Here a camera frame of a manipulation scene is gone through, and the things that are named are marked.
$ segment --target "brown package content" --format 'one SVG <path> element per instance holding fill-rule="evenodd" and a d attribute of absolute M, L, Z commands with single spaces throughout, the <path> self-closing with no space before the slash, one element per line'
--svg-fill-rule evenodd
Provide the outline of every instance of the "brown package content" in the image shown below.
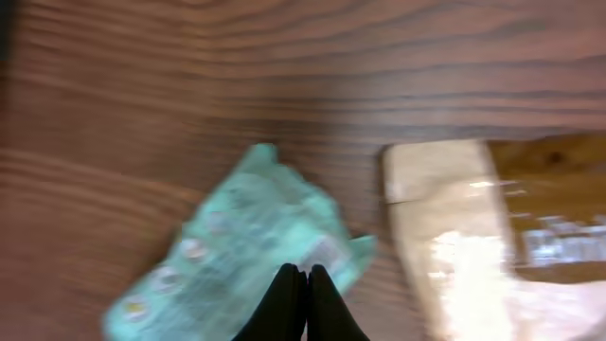
<path fill-rule="evenodd" d="M 436 339 L 606 339 L 601 146 L 575 135 L 386 154 L 394 237 Z"/>

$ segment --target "wood grain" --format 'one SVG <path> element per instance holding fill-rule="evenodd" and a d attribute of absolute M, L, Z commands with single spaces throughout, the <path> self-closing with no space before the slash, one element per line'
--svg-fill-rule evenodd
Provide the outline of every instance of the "wood grain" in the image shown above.
<path fill-rule="evenodd" d="M 96 340 L 248 145 L 379 237 L 348 295 L 425 338 L 383 218 L 385 145 L 606 128 L 602 0 L 24 0 L 2 115 L 0 334 Z"/>

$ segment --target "teal plastic bag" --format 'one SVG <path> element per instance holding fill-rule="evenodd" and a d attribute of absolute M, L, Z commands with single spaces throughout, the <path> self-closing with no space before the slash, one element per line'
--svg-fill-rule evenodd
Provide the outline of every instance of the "teal plastic bag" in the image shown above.
<path fill-rule="evenodd" d="M 257 308 L 279 267 L 322 264 L 343 293 L 370 264 L 375 239 L 350 240 L 336 204 L 251 148 L 207 198 L 157 267 L 105 316 L 115 341 L 230 340 Z"/>

